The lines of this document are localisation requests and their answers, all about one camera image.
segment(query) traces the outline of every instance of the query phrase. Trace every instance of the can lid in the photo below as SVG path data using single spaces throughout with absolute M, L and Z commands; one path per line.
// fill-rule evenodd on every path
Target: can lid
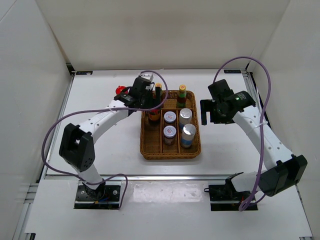
M 179 92 L 180 92 L 180 93 L 184 93 L 184 92 L 186 91 L 186 89 L 187 89 L 187 87 L 186 87 L 186 85 L 184 85 L 184 84 L 181 84 L 181 85 L 179 86 Z
M 188 124 L 184 125 L 182 131 L 186 135 L 193 136 L 196 134 L 197 129 L 196 129 L 195 125 L 188 123 Z
M 160 82 L 157 82 L 154 86 L 162 88 L 162 84 Z
M 163 134 L 166 138 L 173 138 L 177 133 L 177 130 L 174 126 L 166 126 L 163 129 Z
M 125 89 L 125 86 L 118 86 L 115 90 L 115 94 L 120 94 L 122 92 L 123 89 Z
M 173 111 L 167 111 L 163 117 L 167 123 L 173 123 L 177 119 L 177 115 Z
M 189 108 L 182 108 L 180 110 L 180 117 L 184 119 L 190 119 L 192 117 L 192 111 Z

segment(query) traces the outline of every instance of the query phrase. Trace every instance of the black mounting plate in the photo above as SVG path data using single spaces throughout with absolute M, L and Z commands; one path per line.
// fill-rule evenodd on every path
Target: black mounting plate
M 120 190 L 121 185 L 105 185 L 105 195 L 108 197 L 108 199 L 96 203 L 95 200 L 93 200 L 90 196 L 87 195 L 85 191 L 85 186 L 78 185 L 74 200 L 74 208 L 104 210 L 118 209 L 120 204 Z
M 233 192 L 232 196 L 226 194 L 225 185 L 209 185 L 205 189 L 205 192 L 209 192 L 211 211 L 238 211 L 241 200 L 249 197 L 249 191 Z M 256 211 L 258 207 L 256 204 L 249 206 L 246 211 Z

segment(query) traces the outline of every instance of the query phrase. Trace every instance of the white table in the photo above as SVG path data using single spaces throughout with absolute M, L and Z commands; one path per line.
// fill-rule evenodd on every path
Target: white table
M 92 75 L 76 75 L 71 87 L 64 114 L 88 109 L 105 108 L 115 96 L 119 85 L 132 86 L 138 70 L 94 71 Z M 159 70 L 170 90 L 185 84 L 194 92 L 201 137 L 201 154 L 190 160 L 145 160 L 140 154 L 141 113 L 133 113 L 109 129 L 95 144 L 94 164 L 102 175 L 217 175 L 252 172 L 258 169 L 259 153 L 246 134 L 236 124 L 201 125 L 200 100 L 210 99 L 208 86 L 216 70 Z M 224 74 L 235 93 L 247 90 L 243 75 Z M 154 76 L 155 82 L 161 80 Z M 49 163 L 60 170 L 75 173 L 59 156 L 63 129 L 68 123 L 79 124 L 94 113 L 72 116 L 61 123 L 57 141 Z M 48 170 L 48 175 L 57 173 Z
M 185 84 L 195 93 L 199 120 L 199 103 L 211 98 L 207 86 L 215 72 L 159 70 L 170 89 Z M 104 108 L 117 86 L 132 85 L 138 73 L 116 70 L 76 75 L 64 114 Z M 218 77 L 223 78 L 235 93 L 246 90 L 242 74 L 222 73 Z M 50 157 L 52 166 L 74 172 L 58 154 L 62 132 L 66 124 L 78 124 L 90 116 L 73 116 L 61 124 Z M 78 182 L 48 170 L 46 179 L 40 181 L 25 232 L 36 233 L 35 240 L 299 240 L 312 235 L 295 187 L 266 197 L 258 204 L 258 211 L 210 211 L 209 196 L 203 191 L 208 182 L 203 177 L 223 184 L 221 175 L 258 169 L 259 154 L 236 124 L 200 125 L 202 153 L 194 159 L 148 161 L 140 154 L 140 120 L 140 113 L 132 114 L 95 145 L 94 164 L 100 174 L 132 176 L 121 210 L 73 209 Z M 173 181 L 174 175 L 192 180 Z

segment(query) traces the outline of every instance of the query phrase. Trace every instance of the brown basket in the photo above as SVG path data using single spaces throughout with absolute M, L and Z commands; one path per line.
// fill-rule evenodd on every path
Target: brown basket
M 153 126 L 148 120 L 148 113 L 142 112 L 141 116 L 141 134 L 140 134 L 140 152 L 147 160 L 168 160 L 168 159 L 193 159 L 201 152 L 201 142 L 199 134 L 199 124 L 197 117 L 196 98 L 192 91 L 186 91 L 185 107 L 191 109 L 191 123 L 196 128 L 196 134 L 191 147 L 183 148 L 180 146 L 181 133 L 179 132 L 179 115 L 181 108 L 177 108 L 177 94 L 179 91 L 168 91 L 168 98 L 161 109 L 160 123 Z M 172 111 L 176 114 L 175 128 L 177 129 L 176 139 L 173 145 L 164 143 L 164 114 Z

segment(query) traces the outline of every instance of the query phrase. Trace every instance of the red object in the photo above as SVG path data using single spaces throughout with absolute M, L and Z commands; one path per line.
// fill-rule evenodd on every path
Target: red object
M 118 95 L 125 88 L 126 88 L 126 86 L 118 86 L 117 89 L 115 90 L 115 93 Z

